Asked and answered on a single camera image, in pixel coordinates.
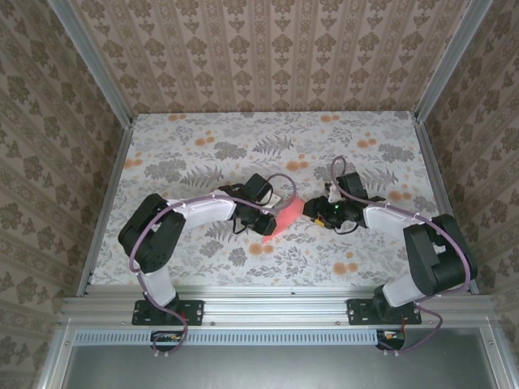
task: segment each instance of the pink fabric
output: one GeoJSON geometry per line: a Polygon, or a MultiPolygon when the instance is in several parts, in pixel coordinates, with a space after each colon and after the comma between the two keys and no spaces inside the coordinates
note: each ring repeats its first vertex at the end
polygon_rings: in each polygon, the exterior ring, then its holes
{"type": "Polygon", "coordinates": [[[264,237],[262,242],[265,244],[268,241],[270,241],[273,237],[275,237],[277,234],[285,231],[289,225],[294,223],[297,220],[297,218],[299,218],[302,215],[302,209],[304,206],[304,201],[302,201],[299,197],[296,197],[289,207],[282,209],[279,212],[276,218],[276,229],[274,229],[272,235],[264,237]]]}

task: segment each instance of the floral tablecloth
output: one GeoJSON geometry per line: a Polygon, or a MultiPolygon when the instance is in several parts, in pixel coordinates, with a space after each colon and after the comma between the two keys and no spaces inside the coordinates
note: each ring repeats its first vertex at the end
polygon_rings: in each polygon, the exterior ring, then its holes
{"type": "MultiPolygon", "coordinates": [[[[407,112],[191,113],[140,115],[93,274],[93,284],[135,284],[117,236],[149,194],[205,195],[253,173],[289,174],[303,201],[324,194],[344,155],[369,195],[433,216],[435,200],[407,112]]],[[[285,199],[291,185],[272,180],[285,199]]],[[[175,284],[378,285],[407,267],[401,242],[373,230],[339,236],[301,218],[268,244],[220,221],[182,233],[169,261],[175,284]]]]}

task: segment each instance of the cable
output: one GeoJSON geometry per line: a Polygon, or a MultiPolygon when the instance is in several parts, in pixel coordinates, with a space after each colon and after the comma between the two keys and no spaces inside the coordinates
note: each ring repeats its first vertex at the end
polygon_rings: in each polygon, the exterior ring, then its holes
{"type": "Polygon", "coordinates": [[[337,229],[333,229],[333,231],[335,231],[335,233],[337,235],[348,235],[349,233],[354,233],[355,231],[357,231],[357,228],[358,228],[358,223],[355,225],[355,227],[353,227],[349,231],[339,232],[339,231],[337,231],[337,229]]]}
{"type": "Polygon", "coordinates": [[[128,259],[128,267],[130,268],[130,271],[132,273],[137,274],[137,280],[139,281],[139,284],[140,284],[141,288],[144,291],[144,296],[146,296],[146,298],[152,303],[152,305],[155,306],[158,310],[161,310],[163,312],[166,312],[167,314],[173,315],[182,324],[183,337],[180,339],[178,344],[172,350],[170,350],[172,353],[174,353],[175,351],[177,351],[179,348],[182,347],[184,341],[187,338],[187,333],[188,333],[189,330],[187,328],[187,322],[186,322],[186,320],[182,316],[180,316],[179,314],[177,314],[176,312],[174,312],[172,310],[169,310],[169,309],[165,308],[164,306],[161,306],[157,301],[155,301],[155,299],[153,299],[153,297],[149,294],[148,288],[146,288],[146,285],[144,284],[144,282],[142,280],[142,274],[143,273],[140,270],[140,267],[135,267],[135,256],[136,256],[137,251],[139,250],[140,245],[142,244],[144,238],[146,237],[146,235],[148,235],[148,233],[150,232],[152,227],[155,225],[155,223],[162,216],[164,216],[166,213],[173,211],[175,208],[185,207],[188,204],[198,203],[200,201],[206,201],[206,200],[225,200],[225,201],[229,201],[229,200],[232,200],[232,201],[234,201],[236,203],[242,203],[242,204],[248,205],[249,207],[253,207],[253,208],[259,209],[261,211],[266,211],[266,212],[270,212],[270,213],[276,213],[276,212],[280,211],[281,209],[285,209],[285,208],[289,207],[292,204],[292,202],[295,200],[295,198],[297,196],[296,183],[295,183],[295,181],[291,177],[289,177],[289,176],[287,176],[286,174],[283,174],[283,173],[274,173],[273,175],[271,175],[267,179],[267,181],[270,181],[270,180],[272,180],[275,177],[286,178],[287,180],[290,181],[290,184],[292,185],[292,189],[293,189],[292,195],[290,196],[288,203],[283,205],[283,206],[281,206],[281,207],[277,207],[277,208],[261,207],[260,205],[251,203],[251,202],[246,201],[246,200],[237,199],[235,197],[231,197],[231,196],[228,196],[228,195],[209,194],[209,195],[197,197],[197,198],[194,198],[194,199],[183,200],[183,201],[180,201],[178,203],[171,204],[168,207],[164,208],[159,213],[157,213],[155,215],[155,217],[153,217],[150,220],[148,225],[144,228],[143,232],[139,235],[139,238],[137,238],[137,241],[135,242],[135,245],[133,246],[133,249],[131,250],[130,256],[129,256],[129,259],[128,259]]]}
{"type": "MultiPolygon", "coordinates": [[[[460,257],[460,260],[461,260],[461,263],[463,264],[463,269],[465,271],[465,280],[463,282],[463,285],[460,286],[459,288],[455,288],[455,289],[450,289],[450,290],[446,290],[446,291],[443,291],[442,293],[443,294],[450,294],[450,293],[457,293],[457,292],[464,292],[468,289],[469,287],[469,282],[470,282],[470,266],[469,266],[469,261],[467,260],[467,258],[465,257],[465,253],[463,252],[463,250],[461,249],[461,247],[454,241],[454,239],[451,238],[450,235],[448,235],[448,233],[446,233],[443,229],[441,229],[440,227],[438,227],[436,224],[434,224],[432,221],[430,221],[429,219],[427,219],[426,217],[423,217],[421,215],[419,215],[418,213],[413,213],[413,212],[410,212],[410,211],[407,211],[405,209],[402,209],[402,208],[399,208],[399,207],[395,207],[394,205],[391,205],[389,203],[387,204],[381,204],[381,203],[375,203],[373,201],[370,201],[370,200],[365,200],[365,199],[360,199],[358,197],[355,197],[353,196],[352,194],[348,193],[347,191],[343,190],[340,186],[339,186],[339,182],[337,181],[337,177],[335,175],[335,165],[337,164],[337,162],[341,160],[342,161],[342,164],[343,164],[343,173],[345,171],[345,167],[346,167],[346,158],[344,156],[336,156],[333,161],[332,161],[332,165],[330,167],[330,175],[332,177],[332,182],[335,184],[335,186],[337,187],[337,189],[344,195],[346,196],[347,198],[349,199],[352,199],[354,201],[358,201],[360,203],[363,203],[363,204],[366,204],[366,205],[371,205],[373,207],[379,207],[379,208],[387,208],[387,209],[391,209],[395,212],[398,212],[400,213],[401,215],[403,216],[410,216],[410,217],[413,217],[414,219],[416,220],[420,220],[422,221],[423,223],[431,226],[439,235],[441,235],[442,237],[445,238],[445,240],[453,247],[453,249],[456,251],[457,255],[460,257]]],[[[416,349],[417,347],[421,346],[422,344],[424,344],[425,342],[427,342],[434,334],[436,334],[436,332],[438,332],[438,330],[441,328],[442,324],[444,323],[444,318],[441,317],[440,314],[432,311],[432,310],[428,310],[427,308],[423,308],[422,306],[419,305],[420,302],[422,301],[425,301],[425,300],[428,300],[430,299],[431,297],[423,297],[419,300],[417,300],[415,303],[414,303],[414,306],[416,306],[419,310],[423,311],[423,312],[426,312],[428,314],[432,314],[433,316],[436,316],[439,320],[438,324],[436,325],[436,327],[429,333],[427,334],[422,340],[420,340],[418,343],[416,344],[413,344],[411,346],[409,346],[408,348],[404,348],[403,350],[398,350],[399,353],[407,353],[409,351],[412,351],[414,349],[416,349]]],[[[392,349],[391,347],[387,346],[385,343],[383,342],[379,342],[380,344],[382,344],[384,347],[387,347],[388,349],[392,349]]]]}

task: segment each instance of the wall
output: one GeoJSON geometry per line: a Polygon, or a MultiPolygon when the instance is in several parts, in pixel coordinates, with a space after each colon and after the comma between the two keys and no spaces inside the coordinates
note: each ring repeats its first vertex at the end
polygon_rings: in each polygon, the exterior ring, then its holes
{"type": "Polygon", "coordinates": [[[75,294],[121,128],[45,1],[0,2],[0,387],[29,387],[75,294]]]}
{"type": "Polygon", "coordinates": [[[480,289],[519,353],[519,1],[493,2],[426,125],[480,289]]]}
{"type": "Polygon", "coordinates": [[[133,114],[414,110],[468,0],[73,0],[133,114]]]}

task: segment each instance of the floral wallpaper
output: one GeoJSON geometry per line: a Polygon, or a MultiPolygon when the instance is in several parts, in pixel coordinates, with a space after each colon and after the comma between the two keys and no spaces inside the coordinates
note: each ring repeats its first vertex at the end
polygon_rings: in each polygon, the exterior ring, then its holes
{"type": "Polygon", "coordinates": [[[121,128],[45,1],[0,2],[0,387],[43,366],[121,128]]]}
{"type": "Polygon", "coordinates": [[[519,353],[519,2],[495,0],[427,129],[454,213],[519,353]]]}
{"type": "Polygon", "coordinates": [[[469,0],[72,0],[138,113],[414,110],[469,0]]]}
{"type": "MultiPolygon", "coordinates": [[[[128,150],[93,284],[136,284],[118,234],[143,199],[206,195],[254,173],[289,174],[307,201],[325,194],[334,156],[345,155],[370,195],[437,214],[409,112],[143,114],[128,150]]],[[[289,198],[292,186],[272,181],[289,198]]],[[[351,229],[352,225],[343,228],[351,229]]],[[[182,232],[169,262],[174,284],[233,286],[378,285],[408,268],[403,242],[373,229],[337,235],[308,218],[262,243],[217,221],[182,232]]]]}

